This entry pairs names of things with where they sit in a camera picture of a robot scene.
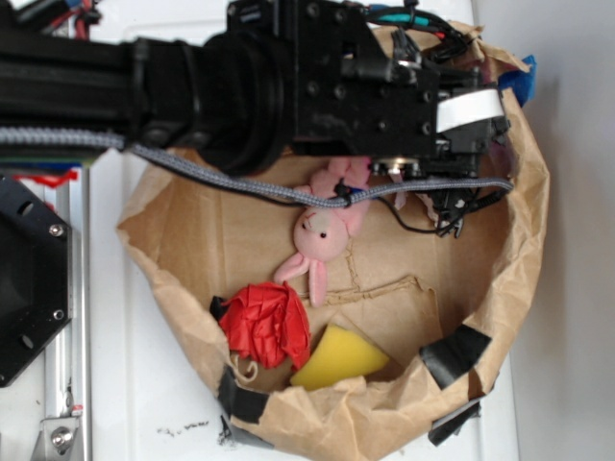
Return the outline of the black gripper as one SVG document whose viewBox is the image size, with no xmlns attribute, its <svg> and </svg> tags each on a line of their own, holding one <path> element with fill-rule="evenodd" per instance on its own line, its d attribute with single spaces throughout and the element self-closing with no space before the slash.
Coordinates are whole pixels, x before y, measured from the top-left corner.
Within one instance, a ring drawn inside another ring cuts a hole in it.
<svg viewBox="0 0 615 461">
<path fill-rule="evenodd" d="M 287 13 L 294 138 L 311 156 L 476 166 L 508 130 L 500 91 L 453 60 L 468 36 L 418 9 L 297 1 Z"/>
</svg>

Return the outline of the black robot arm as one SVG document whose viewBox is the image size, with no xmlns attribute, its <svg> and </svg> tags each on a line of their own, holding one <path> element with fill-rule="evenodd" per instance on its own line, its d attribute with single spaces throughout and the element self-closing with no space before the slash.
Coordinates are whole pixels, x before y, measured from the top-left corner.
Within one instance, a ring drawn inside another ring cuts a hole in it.
<svg viewBox="0 0 615 461">
<path fill-rule="evenodd" d="M 234 1 L 201 45 L 54 36 L 77 1 L 1 5 L 1 124 L 117 133 L 187 147 L 234 175 L 307 156 L 399 161 L 471 177 L 508 124 L 499 90 L 448 60 L 468 43 L 441 18 L 332 1 Z"/>
</svg>

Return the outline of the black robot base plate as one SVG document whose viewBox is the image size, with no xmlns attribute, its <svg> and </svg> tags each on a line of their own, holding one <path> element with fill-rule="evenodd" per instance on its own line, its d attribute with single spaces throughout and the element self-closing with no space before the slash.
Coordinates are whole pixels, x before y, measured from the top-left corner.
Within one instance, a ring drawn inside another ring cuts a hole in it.
<svg viewBox="0 0 615 461">
<path fill-rule="evenodd" d="M 1 386 L 68 324 L 70 227 L 22 182 L 1 178 Z"/>
</svg>

